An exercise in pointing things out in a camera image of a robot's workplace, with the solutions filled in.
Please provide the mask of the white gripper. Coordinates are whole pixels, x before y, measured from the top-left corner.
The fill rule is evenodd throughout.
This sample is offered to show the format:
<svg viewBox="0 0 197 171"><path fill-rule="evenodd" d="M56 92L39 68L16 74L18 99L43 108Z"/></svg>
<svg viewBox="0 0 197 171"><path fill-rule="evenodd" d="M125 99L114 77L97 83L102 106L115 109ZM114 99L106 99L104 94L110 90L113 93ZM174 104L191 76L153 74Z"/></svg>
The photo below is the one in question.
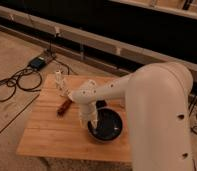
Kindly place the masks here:
<svg viewBox="0 0 197 171"><path fill-rule="evenodd" d="M98 126L98 112L95 103L82 104L79 106L79 118L81 125L86 128L88 123L90 129L95 131Z"/></svg>

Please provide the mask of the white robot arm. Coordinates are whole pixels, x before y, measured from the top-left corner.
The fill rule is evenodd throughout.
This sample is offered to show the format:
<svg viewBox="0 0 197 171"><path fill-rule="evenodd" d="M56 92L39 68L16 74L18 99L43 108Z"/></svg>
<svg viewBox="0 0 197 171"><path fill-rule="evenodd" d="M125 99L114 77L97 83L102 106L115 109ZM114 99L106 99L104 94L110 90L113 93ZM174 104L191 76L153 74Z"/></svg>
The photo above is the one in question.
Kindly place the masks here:
<svg viewBox="0 0 197 171"><path fill-rule="evenodd" d="M193 171L188 95L189 69L177 62L145 65L134 73L92 89L78 89L70 99L88 122L97 100L123 99L134 171Z"/></svg>

